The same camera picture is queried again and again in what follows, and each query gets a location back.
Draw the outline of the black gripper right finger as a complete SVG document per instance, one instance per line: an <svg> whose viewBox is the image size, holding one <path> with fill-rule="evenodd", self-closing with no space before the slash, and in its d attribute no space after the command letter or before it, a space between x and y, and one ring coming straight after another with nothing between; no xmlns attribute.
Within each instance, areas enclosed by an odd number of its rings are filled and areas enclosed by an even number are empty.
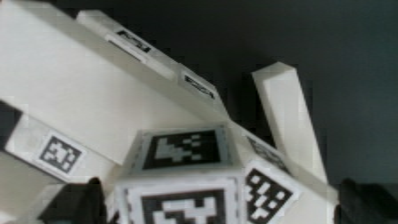
<svg viewBox="0 0 398 224"><path fill-rule="evenodd" d="M398 199L380 184L341 181L333 224L398 224Z"/></svg>

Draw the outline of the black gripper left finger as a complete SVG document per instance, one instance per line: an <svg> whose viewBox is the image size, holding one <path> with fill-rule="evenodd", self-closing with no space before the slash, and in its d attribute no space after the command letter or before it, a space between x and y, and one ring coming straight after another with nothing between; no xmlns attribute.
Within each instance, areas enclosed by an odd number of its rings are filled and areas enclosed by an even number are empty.
<svg viewBox="0 0 398 224"><path fill-rule="evenodd" d="M106 224L101 180L67 183L44 206L35 206L15 224Z"/></svg>

